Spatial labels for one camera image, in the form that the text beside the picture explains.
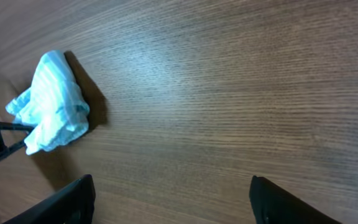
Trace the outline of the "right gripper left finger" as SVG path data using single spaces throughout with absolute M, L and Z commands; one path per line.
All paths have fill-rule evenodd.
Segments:
M 96 192 L 86 174 L 4 224 L 91 224 Z

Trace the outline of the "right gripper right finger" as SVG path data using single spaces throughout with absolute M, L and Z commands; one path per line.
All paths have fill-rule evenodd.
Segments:
M 252 177 L 249 199 L 257 224 L 339 224 L 265 177 Z

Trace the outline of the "light blue striped baby pants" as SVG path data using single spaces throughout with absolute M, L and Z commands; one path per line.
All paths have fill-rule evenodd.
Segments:
M 41 56 L 30 87 L 11 100 L 6 111 L 15 123 L 34 128 L 24 139 L 27 155 L 66 146 L 89 129 L 90 107 L 59 50 Z

